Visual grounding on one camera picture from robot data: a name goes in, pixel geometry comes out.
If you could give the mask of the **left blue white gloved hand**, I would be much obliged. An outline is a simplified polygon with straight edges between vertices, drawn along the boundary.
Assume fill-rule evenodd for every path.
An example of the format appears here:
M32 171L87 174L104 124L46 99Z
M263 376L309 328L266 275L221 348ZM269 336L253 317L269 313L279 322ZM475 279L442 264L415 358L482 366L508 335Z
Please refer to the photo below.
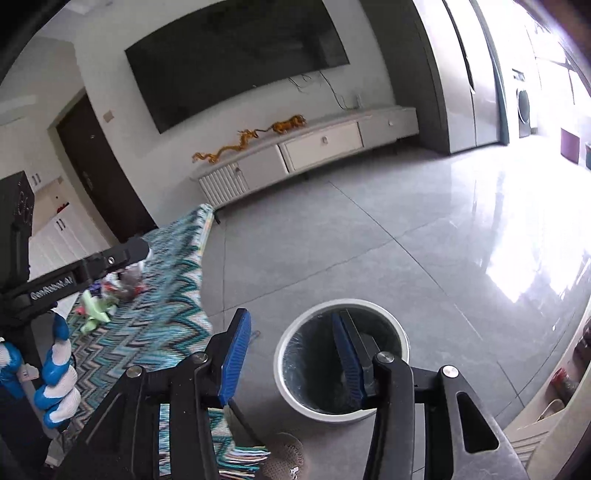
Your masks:
M69 327L65 319L50 310L32 321L34 339L40 338L46 353L42 368L26 364L20 351L1 341L1 387L8 398L24 401L24 411L38 419L44 429L62 428L80 404L77 373L71 359Z

